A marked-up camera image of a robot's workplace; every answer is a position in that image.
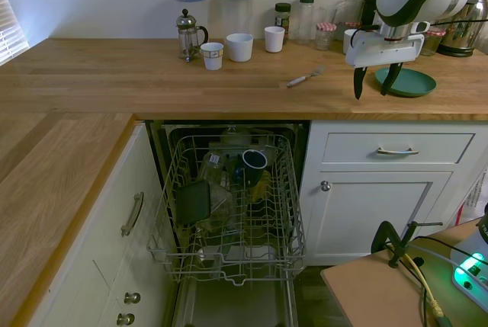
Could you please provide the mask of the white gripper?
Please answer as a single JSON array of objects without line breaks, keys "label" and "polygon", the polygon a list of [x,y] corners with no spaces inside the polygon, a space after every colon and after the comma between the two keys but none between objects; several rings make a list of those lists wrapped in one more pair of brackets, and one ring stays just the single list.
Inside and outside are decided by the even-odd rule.
[{"label": "white gripper", "polygon": [[354,70],[354,94],[359,100],[363,90],[363,80],[370,66],[390,64],[380,93],[385,96],[396,81],[402,69],[402,63],[414,61],[420,54],[424,43],[422,34],[413,34],[398,41],[386,41],[375,32],[358,32],[352,39],[345,61]]}]

